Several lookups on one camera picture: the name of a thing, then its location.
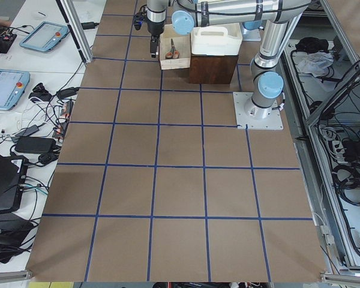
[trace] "scissors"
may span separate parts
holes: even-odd
[[[170,40],[171,49],[168,53],[166,53],[166,59],[178,59],[180,53],[176,50],[175,44],[173,43],[173,39]]]

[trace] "white table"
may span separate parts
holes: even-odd
[[[72,76],[72,74],[67,73],[31,73],[31,80],[26,87],[26,91],[24,95],[20,98],[18,105],[8,111],[4,112],[4,117],[1,121],[3,127],[10,127],[13,126],[13,124],[10,121],[9,117],[5,117],[6,114],[12,113],[12,112],[22,112],[27,107],[30,106],[30,101],[28,100],[28,95],[32,91],[32,88],[39,82],[43,82],[46,89],[48,89],[51,93],[55,93],[57,89],[59,89],[62,85],[65,84],[65,82],[69,79],[69,77]],[[77,74],[73,77],[72,81],[70,82],[69,86],[79,86],[82,81],[83,74]],[[52,127],[49,125],[44,125],[40,128],[40,131],[32,136],[45,136],[50,133]],[[9,155],[9,149],[12,146],[12,142],[3,142],[0,144],[0,154],[3,156]],[[27,157],[31,162],[37,161],[37,154],[22,154],[25,157]],[[54,171],[56,167],[56,161],[48,164],[45,167],[29,167],[27,175],[31,176],[33,178],[36,178],[43,182],[44,184],[47,184],[52,172]],[[27,182],[30,183],[36,183],[32,180],[27,180]],[[37,200],[37,207],[35,210],[35,214],[33,218],[41,217],[41,214],[43,212],[44,204],[46,201],[46,195],[38,193],[38,200]],[[14,214],[24,218],[29,219],[29,217],[32,214],[32,210],[34,208],[35,204],[35,193],[34,192],[26,192],[23,194],[23,198],[21,201],[20,209]],[[32,230],[28,237],[25,239],[32,237],[35,234],[36,229]],[[12,257],[11,260],[7,264],[0,263],[0,272],[16,272],[21,271],[25,269],[26,263],[29,259],[29,253],[22,253],[19,256]]]
[[[76,11],[82,22],[99,22],[106,3],[106,0],[77,0],[74,2]],[[42,12],[46,14],[43,19],[36,18],[35,12]],[[42,5],[40,0],[26,0],[23,7],[19,11],[17,17],[14,19],[12,26],[18,27],[22,25],[32,25],[36,27],[42,21],[49,21],[58,24],[65,24],[61,16],[61,13],[57,7],[55,0],[43,0]],[[32,107],[32,103],[28,100],[28,95],[32,92],[32,88],[43,82],[46,89],[54,94],[60,87],[62,87],[67,80],[73,75],[81,63],[81,58],[77,52],[71,35],[63,39],[55,49],[47,53],[36,52],[28,49],[24,49],[19,46],[22,39],[25,38],[25,34],[17,32],[18,36],[13,43],[8,54],[0,55],[0,68],[1,69],[14,69],[28,71],[31,74],[29,84],[25,89],[25,93],[20,98],[18,104],[7,112],[0,111],[0,129],[6,129],[7,132],[16,130],[16,117],[19,116],[24,110]],[[85,31],[88,42],[93,44],[96,29]],[[83,65],[78,73],[72,78],[67,87],[80,86],[85,66]],[[32,117],[38,112],[35,107],[33,110],[27,112],[24,115],[25,119],[32,119]],[[27,127],[28,122],[23,122],[23,127]],[[52,129],[52,126],[44,125],[40,128],[40,131],[33,136],[45,136]],[[4,142],[0,144],[0,154],[3,156],[9,155],[9,149],[12,146],[11,142]],[[24,154],[31,162],[36,162],[38,155]],[[47,184],[50,176],[52,175],[56,167],[56,162],[47,165],[46,167],[32,167],[28,169],[27,175],[37,178],[41,182]],[[33,218],[40,217],[46,196],[38,193],[38,201]],[[24,193],[20,209],[15,212],[16,215],[29,219],[32,214],[32,210],[35,205],[35,193]],[[34,229],[30,232],[28,237],[32,237],[36,231]],[[12,257],[7,264],[0,263],[0,272],[16,272],[25,269],[26,263],[29,259],[29,253],[22,253],[19,256]],[[0,285],[0,287],[26,287],[26,282],[7,283]]]
[[[106,0],[85,0],[75,1],[77,14],[82,22],[99,22]],[[37,12],[46,15],[44,18],[35,16]],[[55,0],[26,0],[23,7],[12,23],[12,27],[23,25],[38,26],[42,21],[53,22],[64,25],[64,19]],[[31,31],[30,27],[20,28]],[[85,30],[89,45],[93,45],[97,29]],[[0,55],[1,69],[16,69],[28,72],[52,72],[52,73],[73,73],[78,68],[81,58],[76,49],[72,35],[68,34],[53,50],[42,53],[25,49],[19,46],[26,37],[25,33],[16,31],[17,38],[7,54]]]

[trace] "basket handle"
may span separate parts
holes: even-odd
[[[196,36],[202,36],[204,32],[222,32],[223,35],[216,35],[216,37],[227,37],[228,36],[228,29],[223,26],[207,26],[207,27],[200,27]]]

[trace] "plastic bag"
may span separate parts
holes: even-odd
[[[317,52],[307,55],[296,67],[300,73],[320,77],[328,74],[328,67],[333,62],[334,57],[330,53]]]

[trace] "metal mounting plate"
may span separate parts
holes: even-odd
[[[242,35],[242,40],[247,42],[260,42],[262,40],[260,31],[258,29],[247,31],[246,34]]]
[[[244,111],[244,103],[252,97],[252,92],[234,92],[233,100],[235,102],[236,124],[238,129],[250,130],[282,130],[283,122],[281,121],[280,111],[273,110],[271,114],[263,120],[255,120],[249,117]]]

